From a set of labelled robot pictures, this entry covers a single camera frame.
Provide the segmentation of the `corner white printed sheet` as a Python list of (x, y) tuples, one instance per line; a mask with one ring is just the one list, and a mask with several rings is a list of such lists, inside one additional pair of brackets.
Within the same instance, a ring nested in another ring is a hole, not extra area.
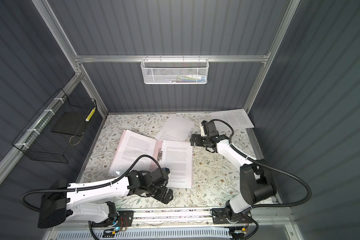
[(244, 109), (213, 112), (211, 118), (225, 121), (234, 131), (255, 127)]

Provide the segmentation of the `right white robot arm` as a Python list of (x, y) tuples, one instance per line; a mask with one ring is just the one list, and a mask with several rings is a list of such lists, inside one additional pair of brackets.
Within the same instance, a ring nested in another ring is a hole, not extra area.
[(241, 151), (232, 143), (234, 129), (230, 136), (221, 135), (215, 122), (225, 125), (223, 120), (202, 121), (201, 133), (192, 134), (191, 146), (204, 147), (210, 153), (218, 153), (233, 164), (240, 173), (240, 193), (227, 201), (221, 216), (229, 222), (236, 222), (240, 214), (252, 209), (255, 204), (277, 193), (277, 187), (270, 169), (261, 166), (263, 160), (257, 160)]

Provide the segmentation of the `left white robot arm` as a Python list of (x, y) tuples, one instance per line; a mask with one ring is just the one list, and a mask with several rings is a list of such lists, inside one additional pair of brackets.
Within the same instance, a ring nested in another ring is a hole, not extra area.
[(85, 191), (79, 191), (80, 184), (57, 181), (55, 187), (68, 187), (73, 191), (42, 195), (38, 228), (52, 228), (66, 221), (89, 221), (95, 228), (120, 227), (122, 217), (109, 199), (137, 195), (168, 204), (173, 199), (173, 190), (167, 188), (169, 175), (168, 168), (131, 171), (119, 181), (87, 183), (92, 189)]

